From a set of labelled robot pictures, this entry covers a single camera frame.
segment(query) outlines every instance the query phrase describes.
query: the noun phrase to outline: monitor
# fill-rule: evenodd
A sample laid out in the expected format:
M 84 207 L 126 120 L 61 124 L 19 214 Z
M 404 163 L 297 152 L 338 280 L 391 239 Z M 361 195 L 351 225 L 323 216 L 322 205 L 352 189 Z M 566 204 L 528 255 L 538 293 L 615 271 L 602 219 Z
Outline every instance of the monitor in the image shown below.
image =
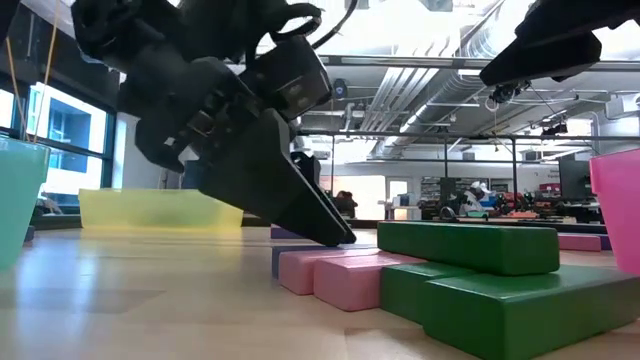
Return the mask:
M 560 160 L 560 191 L 570 200 L 587 200 L 591 192 L 591 172 L 588 161 Z

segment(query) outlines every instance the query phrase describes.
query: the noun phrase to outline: yellow translucent bin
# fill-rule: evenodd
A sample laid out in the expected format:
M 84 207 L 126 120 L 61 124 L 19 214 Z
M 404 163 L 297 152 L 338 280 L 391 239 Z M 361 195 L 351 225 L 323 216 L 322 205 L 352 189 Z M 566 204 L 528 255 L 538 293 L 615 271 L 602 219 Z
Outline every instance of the yellow translucent bin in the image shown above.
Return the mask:
M 89 230 L 237 231 L 243 211 L 197 190 L 80 190 Z

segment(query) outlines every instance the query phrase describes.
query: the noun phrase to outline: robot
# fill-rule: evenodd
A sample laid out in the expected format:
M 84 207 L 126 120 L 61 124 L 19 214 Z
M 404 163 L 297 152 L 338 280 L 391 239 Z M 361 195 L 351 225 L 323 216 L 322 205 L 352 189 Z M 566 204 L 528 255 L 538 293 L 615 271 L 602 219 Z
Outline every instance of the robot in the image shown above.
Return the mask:
M 127 74 L 118 110 L 140 118 L 135 143 L 152 163 L 181 173 L 187 146 L 199 155 L 198 190 L 327 246 L 356 238 L 313 181 L 314 159 L 289 153 L 292 120 L 331 98 L 314 52 L 321 10 L 285 0 L 78 0 L 71 12 L 82 52 Z M 281 33 L 287 21 L 308 18 Z M 256 57 L 269 35 L 276 47 Z M 224 61 L 244 56 L 234 74 Z

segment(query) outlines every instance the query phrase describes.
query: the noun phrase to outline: window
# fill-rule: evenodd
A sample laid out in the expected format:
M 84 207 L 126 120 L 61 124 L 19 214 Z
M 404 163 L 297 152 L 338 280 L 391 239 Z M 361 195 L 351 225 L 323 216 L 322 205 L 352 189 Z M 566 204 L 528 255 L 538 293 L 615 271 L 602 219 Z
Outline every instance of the window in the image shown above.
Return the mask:
M 97 153 L 104 152 L 107 113 L 62 91 L 38 83 L 31 87 L 28 133 Z
M 320 176 L 320 187 L 331 188 L 331 176 Z M 384 176 L 334 176 L 333 190 L 349 191 L 358 203 L 356 218 L 361 220 L 384 220 Z
M 113 154 L 106 151 L 106 138 L 113 116 L 54 87 L 45 89 L 42 83 L 30 88 L 27 116 L 27 132 L 33 135 L 37 127 L 41 143 L 51 149 L 41 195 L 73 213 L 69 207 L 79 205 L 80 189 L 111 185 Z
M 402 194 L 406 194 L 409 192 L 409 182 L 402 180 L 391 180 L 389 181 L 389 199 L 393 200 L 394 197 Z
M 78 206 L 80 189 L 100 189 L 102 159 L 51 148 L 43 195 L 59 206 Z
M 13 118 L 13 94 L 0 90 L 0 127 L 10 128 Z

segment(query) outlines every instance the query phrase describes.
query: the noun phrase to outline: translucent container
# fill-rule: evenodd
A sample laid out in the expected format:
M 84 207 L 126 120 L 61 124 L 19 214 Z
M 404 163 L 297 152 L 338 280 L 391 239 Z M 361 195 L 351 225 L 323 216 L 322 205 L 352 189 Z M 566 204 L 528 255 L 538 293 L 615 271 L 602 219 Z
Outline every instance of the translucent container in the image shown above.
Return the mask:
M 89 230 L 239 230 L 243 211 L 197 190 L 80 190 L 82 226 Z
M 49 148 L 0 137 L 0 270 L 18 259 L 40 186 L 47 180 Z
M 591 159 L 591 190 L 598 196 L 620 270 L 640 275 L 640 150 Z

